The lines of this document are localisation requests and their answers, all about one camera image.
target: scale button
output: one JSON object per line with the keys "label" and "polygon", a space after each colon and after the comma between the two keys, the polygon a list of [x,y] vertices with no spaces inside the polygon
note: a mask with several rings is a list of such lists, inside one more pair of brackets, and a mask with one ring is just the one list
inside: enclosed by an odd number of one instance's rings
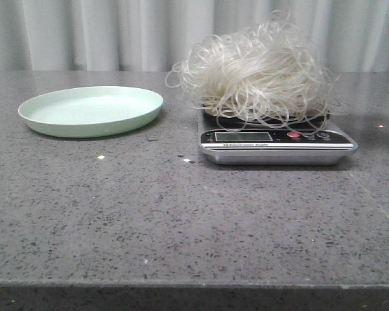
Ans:
{"label": "scale button", "polygon": [[288,132],[287,136],[291,138],[298,138],[300,135],[297,132]]}
{"label": "scale button", "polygon": [[317,133],[317,136],[321,137],[321,138],[329,138],[330,137],[330,135],[325,133],[325,132]]}

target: quartz countertop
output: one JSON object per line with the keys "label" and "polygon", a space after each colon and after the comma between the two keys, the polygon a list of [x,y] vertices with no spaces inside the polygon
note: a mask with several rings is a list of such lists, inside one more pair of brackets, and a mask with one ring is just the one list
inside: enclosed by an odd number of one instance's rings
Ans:
{"label": "quartz countertop", "polygon": [[[342,73],[331,119],[359,149],[327,167],[209,162],[195,109],[164,78],[0,71],[0,299],[38,286],[386,295],[389,73]],[[42,135],[18,115],[32,97],[81,86],[142,87],[164,104],[150,124],[97,139]]]}

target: plastic plate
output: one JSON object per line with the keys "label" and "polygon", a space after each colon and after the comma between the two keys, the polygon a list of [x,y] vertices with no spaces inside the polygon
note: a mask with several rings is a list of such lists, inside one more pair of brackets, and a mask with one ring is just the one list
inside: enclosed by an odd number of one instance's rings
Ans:
{"label": "plastic plate", "polygon": [[32,130],[57,137],[101,137],[153,121],[163,98],[147,89],[92,86],[64,89],[29,99],[19,114]]}

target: red button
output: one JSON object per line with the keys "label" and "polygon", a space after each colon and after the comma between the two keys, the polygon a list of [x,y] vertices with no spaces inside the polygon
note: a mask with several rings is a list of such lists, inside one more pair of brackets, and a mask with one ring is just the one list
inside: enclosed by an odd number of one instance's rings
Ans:
{"label": "red button", "polygon": [[300,135],[297,132],[288,132],[287,136],[291,138],[298,138]]}

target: countertop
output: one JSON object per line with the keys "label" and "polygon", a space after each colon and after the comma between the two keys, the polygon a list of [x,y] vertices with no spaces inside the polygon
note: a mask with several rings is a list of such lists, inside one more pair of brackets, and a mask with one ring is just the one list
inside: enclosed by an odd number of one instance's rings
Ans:
{"label": "countertop", "polygon": [[[333,96],[343,104],[331,119],[359,149],[327,167],[209,162],[195,109],[164,78],[0,71],[0,308],[33,310],[29,288],[53,304],[52,290],[81,288],[144,289],[148,303],[151,288],[152,301],[224,289],[234,310],[237,290],[251,290],[251,304],[265,290],[315,292],[318,303],[317,290],[331,290],[328,310],[348,292],[361,293],[348,296],[360,310],[389,310],[389,73],[341,74]],[[38,134],[18,115],[32,97],[81,86],[142,87],[164,104],[147,126],[99,139]]]}

